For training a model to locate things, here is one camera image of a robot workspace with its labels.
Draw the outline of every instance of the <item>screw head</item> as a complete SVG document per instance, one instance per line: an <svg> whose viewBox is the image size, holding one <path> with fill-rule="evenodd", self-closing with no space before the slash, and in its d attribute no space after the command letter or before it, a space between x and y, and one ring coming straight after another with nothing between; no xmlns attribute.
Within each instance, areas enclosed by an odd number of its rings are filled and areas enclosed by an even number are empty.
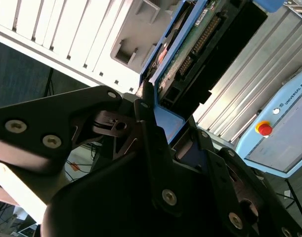
<svg viewBox="0 0 302 237"><path fill-rule="evenodd" d="M235 228L239 230L243 229L242 220L237 214L235 214L234 212L230 212L229 219L231 223L235 226Z"/></svg>
<svg viewBox="0 0 302 237"><path fill-rule="evenodd" d="M283 234L284 234L285 237L292 237L292 235L289 232L289 230L287 230L285 227L282 227L281 231L283 232Z"/></svg>
<svg viewBox="0 0 302 237"><path fill-rule="evenodd" d="M203 135L204 137L208 138L208 134L204 131L201 132L201 135Z"/></svg>
<svg viewBox="0 0 302 237"><path fill-rule="evenodd" d="M117 95L115 93L111 92L111 91L108 92L108 95L110 97L112 97L112 98L116 98L117 97Z"/></svg>
<svg viewBox="0 0 302 237"><path fill-rule="evenodd" d="M144 102L141 102L141 105L148 108L149 106L147 104L145 104Z"/></svg>
<svg viewBox="0 0 302 237"><path fill-rule="evenodd" d="M62 141L58 136L55 135L47 135L42 139L43 144L46 147L55 149L62 145Z"/></svg>
<svg viewBox="0 0 302 237"><path fill-rule="evenodd" d="M234 157L234 156L235 156L234 152L233 152L233 151L231 151L231 150L228 150L228 153L229 153L229 155L230 155L230 156L232 156L232 157Z"/></svg>
<svg viewBox="0 0 302 237"><path fill-rule="evenodd" d="M172 190L164 189L162 191L163 200L170 206L175 206L177 203L177 197Z"/></svg>
<svg viewBox="0 0 302 237"><path fill-rule="evenodd" d="M27 125L20 120L9 120L4 125L9 132L22 133L27 130Z"/></svg>

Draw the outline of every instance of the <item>gray plastic housing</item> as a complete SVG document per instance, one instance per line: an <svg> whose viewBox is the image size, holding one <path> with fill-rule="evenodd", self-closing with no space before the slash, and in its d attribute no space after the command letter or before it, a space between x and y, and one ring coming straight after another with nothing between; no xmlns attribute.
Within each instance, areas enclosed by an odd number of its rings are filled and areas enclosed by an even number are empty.
<svg viewBox="0 0 302 237"><path fill-rule="evenodd" d="M111 50L111 58L140 73L179 2L134 0Z"/></svg>

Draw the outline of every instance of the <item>metal panel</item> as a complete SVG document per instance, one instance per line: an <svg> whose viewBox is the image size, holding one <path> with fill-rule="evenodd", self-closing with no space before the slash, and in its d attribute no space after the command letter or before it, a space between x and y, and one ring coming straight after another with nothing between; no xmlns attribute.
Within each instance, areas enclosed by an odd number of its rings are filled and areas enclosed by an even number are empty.
<svg viewBox="0 0 302 237"><path fill-rule="evenodd" d="M18 0L0 0L0 25L12 30Z"/></svg>
<svg viewBox="0 0 302 237"><path fill-rule="evenodd" d="M53 51L62 57L67 57L70 51L86 3L87 0L65 2L53 42Z"/></svg>
<svg viewBox="0 0 302 237"><path fill-rule="evenodd" d="M21 0L16 29L18 34L30 40L37 23L40 4L41 0Z"/></svg>
<svg viewBox="0 0 302 237"><path fill-rule="evenodd" d="M110 57L132 2L0 0L0 42L89 86L135 93L139 74Z"/></svg>
<svg viewBox="0 0 302 237"><path fill-rule="evenodd" d="M226 141L302 65L302 19L286 7L271 13L194 113L203 129Z"/></svg>

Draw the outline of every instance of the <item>circuit board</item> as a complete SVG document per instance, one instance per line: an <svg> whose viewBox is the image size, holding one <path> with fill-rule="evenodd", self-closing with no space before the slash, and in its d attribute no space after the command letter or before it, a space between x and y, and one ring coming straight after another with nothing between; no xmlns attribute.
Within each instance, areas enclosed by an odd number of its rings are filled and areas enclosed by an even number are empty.
<svg viewBox="0 0 302 237"><path fill-rule="evenodd" d="M220 11L225 2L225 0L212 1L202 11L182 46L160 78L157 88L159 97L163 97L174 80L183 82L190 66L221 22L221 18L216 13ZM171 98L168 96L166 99L173 102L174 95Z"/></svg>

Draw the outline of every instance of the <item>universal robots logo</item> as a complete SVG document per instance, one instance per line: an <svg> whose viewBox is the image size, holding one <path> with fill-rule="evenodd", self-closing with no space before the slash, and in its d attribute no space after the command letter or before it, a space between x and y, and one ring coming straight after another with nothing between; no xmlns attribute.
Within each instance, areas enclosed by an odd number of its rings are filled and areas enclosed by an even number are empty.
<svg viewBox="0 0 302 237"><path fill-rule="evenodd" d="M302 83L299 85L299 87L295 90L295 92L288 98L288 100L286 100L285 103L280 103L279 104L279 107L283 107L284 105L288 105L292 100L293 98L295 97L295 95L297 95L299 93L299 91L302 90Z"/></svg>

